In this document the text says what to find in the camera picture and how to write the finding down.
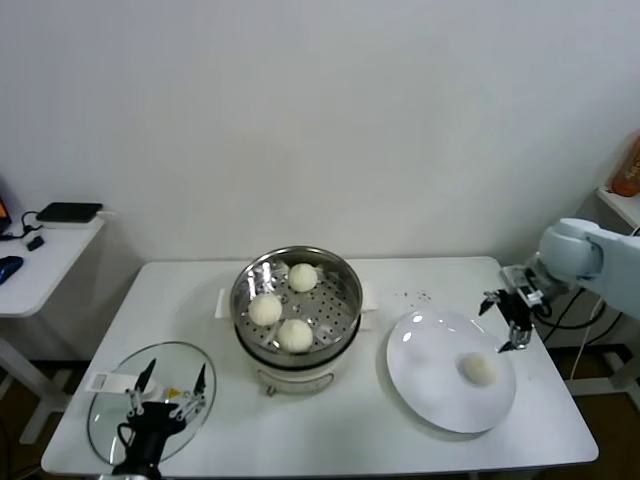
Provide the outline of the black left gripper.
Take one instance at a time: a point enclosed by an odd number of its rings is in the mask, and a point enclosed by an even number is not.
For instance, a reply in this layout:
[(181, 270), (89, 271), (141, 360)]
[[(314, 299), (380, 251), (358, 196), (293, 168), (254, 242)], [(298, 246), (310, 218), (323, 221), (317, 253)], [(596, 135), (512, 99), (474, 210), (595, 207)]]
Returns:
[(114, 476), (160, 476), (159, 464), (168, 439), (183, 432), (186, 418), (195, 418), (206, 406), (206, 365), (202, 364), (191, 391), (176, 403), (142, 402), (142, 396), (156, 365), (149, 362), (132, 389), (127, 389), (130, 410), (127, 421), (116, 427), (124, 446), (124, 460), (113, 468)]

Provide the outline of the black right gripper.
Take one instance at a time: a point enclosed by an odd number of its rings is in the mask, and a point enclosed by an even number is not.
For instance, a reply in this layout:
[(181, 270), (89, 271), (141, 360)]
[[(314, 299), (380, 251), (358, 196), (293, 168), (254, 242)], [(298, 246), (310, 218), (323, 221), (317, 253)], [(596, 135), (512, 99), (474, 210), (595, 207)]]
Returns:
[(499, 353), (525, 349), (532, 335), (531, 308), (518, 293), (504, 289), (485, 291), (478, 315), (484, 315), (494, 305), (502, 302), (502, 315), (511, 324), (507, 341), (499, 348)]

